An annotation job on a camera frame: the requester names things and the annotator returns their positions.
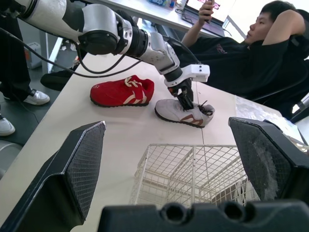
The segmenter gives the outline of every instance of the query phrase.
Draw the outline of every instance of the black cable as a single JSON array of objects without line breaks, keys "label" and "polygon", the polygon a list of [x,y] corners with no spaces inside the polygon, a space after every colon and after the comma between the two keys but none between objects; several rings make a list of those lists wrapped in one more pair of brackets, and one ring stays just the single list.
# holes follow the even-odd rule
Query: black cable
[{"label": "black cable", "polygon": [[37,118],[37,115],[35,113],[33,113],[31,110],[29,110],[27,107],[24,106],[24,104],[20,101],[20,99],[14,94],[11,92],[11,94],[16,98],[16,100],[18,101],[18,103],[26,110],[28,111],[29,113],[33,114],[34,117],[35,117],[35,120],[37,121],[38,125],[39,125],[39,120]]},{"label": "black cable", "polygon": [[192,25],[194,25],[194,23],[193,23],[192,19],[187,18],[187,16],[185,15],[185,13],[183,12],[183,10],[182,10],[182,9],[176,9],[176,10],[175,10],[175,12],[176,12],[177,14],[179,14],[179,15],[183,16],[186,20],[190,20],[190,22],[189,22],[189,23],[191,23]]},{"label": "black cable", "polygon": [[182,42],[180,42],[180,41],[178,41],[174,38],[171,38],[169,36],[166,36],[166,35],[162,35],[162,36],[163,36],[163,38],[168,39],[168,40],[172,40],[173,42],[180,45],[187,53],[189,53],[193,57],[193,59],[196,61],[197,64],[201,64],[201,62],[196,58],[196,56],[191,52],[191,50],[186,45],[184,45]]},{"label": "black cable", "polygon": [[230,34],[230,36],[232,36],[232,34],[231,34],[227,29],[224,29],[224,28],[223,28],[223,30],[225,30],[227,33]]},{"label": "black cable", "polygon": [[72,73],[72,74],[76,74],[76,75],[82,76],[82,77],[87,77],[87,78],[102,78],[102,77],[109,77],[109,76],[113,76],[113,75],[116,75],[116,74],[119,74],[119,73],[123,73],[123,72],[125,72],[125,71],[127,71],[127,70],[133,68],[133,67],[136,66],[137,64],[141,63],[141,60],[140,60],[140,61],[134,63],[133,65],[131,65],[130,67],[128,67],[128,68],[126,68],[126,69],[123,69],[123,70],[120,70],[120,71],[118,71],[118,72],[111,73],[111,74],[108,74],[108,75],[101,75],[101,76],[84,75],[84,74],[75,72],[75,71],[73,71],[73,70],[71,70],[71,69],[68,69],[68,68],[66,68],[66,67],[63,67],[63,66],[61,66],[61,65],[59,65],[59,64],[56,64],[56,63],[54,63],[54,62],[52,62],[52,61],[50,61],[50,60],[48,60],[48,59],[42,57],[40,54],[38,54],[36,51],[34,51],[30,46],[28,46],[26,43],[24,43],[22,40],[20,40],[20,39],[17,38],[16,36],[12,35],[12,34],[9,33],[8,31],[6,31],[6,30],[4,30],[4,29],[2,29],[2,28],[0,28],[0,31],[3,32],[3,33],[5,33],[5,34],[7,34],[7,35],[9,35],[10,37],[12,37],[13,39],[15,39],[16,41],[20,42],[21,44],[23,44],[23,46],[24,46],[25,48],[27,48],[30,52],[32,52],[33,54],[35,54],[37,57],[39,57],[39,58],[42,59],[43,61],[48,62],[48,63],[51,63],[51,64],[53,64],[53,65],[55,65],[55,66],[57,66],[57,67],[59,67],[59,68],[61,68],[61,69],[64,69],[64,70],[66,70],[66,71],[68,71],[68,72],[70,72],[70,73]]},{"label": "black cable", "polygon": [[104,71],[96,72],[96,71],[93,71],[93,70],[87,68],[87,66],[84,64],[83,58],[82,58],[82,55],[81,55],[81,49],[80,49],[80,47],[78,46],[78,44],[77,44],[75,41],[73,41],[73,40],[69,40],[69,41],[70,41],[72,44],[75,45],[76,51],[77,51],[77,56],[78,56],[78,59],[79,59],[79,62],[81,63],[81,65],[83,66],[83,68],[84,68],[85,70],[87,70],[88,72],[93,73],[93,74],[104,74],[104,73],[109,72],[110,70],[112,70],[113,68],[115,68],[115,67],[123,60],[123,58],[125,57],[125,55],[122,55],[122,56],[116,61],[116,63],[114,63],[114,64],[113,64],[111,67],[109,67],[108,69],[106,69],[106,70],[104,70]]}]

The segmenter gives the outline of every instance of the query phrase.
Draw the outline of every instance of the red shoe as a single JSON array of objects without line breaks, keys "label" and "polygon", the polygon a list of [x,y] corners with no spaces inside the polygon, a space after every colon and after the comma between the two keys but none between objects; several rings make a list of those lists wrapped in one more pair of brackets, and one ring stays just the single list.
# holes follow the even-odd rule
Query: red shoe
[{"label": "red shoe", "polygon": [[146,106],[154,94],[155,84],[151,80],[140,80],[131,76],[119,81],[109,81],[91,88],[91,101],[102,107]]}]

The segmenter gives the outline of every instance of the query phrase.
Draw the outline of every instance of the white wire basket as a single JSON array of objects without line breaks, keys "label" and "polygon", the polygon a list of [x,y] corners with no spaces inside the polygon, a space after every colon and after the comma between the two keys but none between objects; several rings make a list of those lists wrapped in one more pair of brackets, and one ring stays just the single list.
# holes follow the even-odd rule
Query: white wire basket
[{"label": "white wire basket", "polygon": [[138,164],[131,204],[245,204],[259,198],[236,146],[149,145]]}]

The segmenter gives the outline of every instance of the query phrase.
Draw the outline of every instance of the brown stripe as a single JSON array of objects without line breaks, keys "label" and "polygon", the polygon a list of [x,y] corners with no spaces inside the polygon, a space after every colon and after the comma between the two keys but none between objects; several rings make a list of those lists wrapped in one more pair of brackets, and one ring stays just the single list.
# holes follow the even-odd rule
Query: brown stripe
[{"label": "brown stripe", "polygon": [[180,121],[185,121],[185,120],[188,120],[188,119],[193,119],[190,123],[195,123],[195,122],[198,122],[198,126],[202,125],[204,120],[203,119],[200,119],[200,120],[196,120],[193,115],[188,115],[186,117],[184,117],[183,119],[181,119]]}]

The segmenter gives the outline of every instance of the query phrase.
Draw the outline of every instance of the white sneaker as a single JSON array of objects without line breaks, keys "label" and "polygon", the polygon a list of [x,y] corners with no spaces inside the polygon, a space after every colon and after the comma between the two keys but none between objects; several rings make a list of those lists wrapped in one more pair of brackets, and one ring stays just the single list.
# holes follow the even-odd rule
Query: white sneaker
[{"label": "white sneaker", "polygon": [[38,91],[36,89],[32,89],[31,93],[24,99],[24,102],[29,103],[31,105],[44,105],[50,101],[50,98],[47,94]]},{"label": "white sneaker", "polygon": [[15,132],[15,127],[0,114],[0,136],[8,136]]},{"label": "white sneaker", "polygon": [[215,109],[211,105],[193,104],[192,110],[184,110],[178,100],[164,99],[156,103],[154,111],[164,121],[204,128],[212,120]]}]

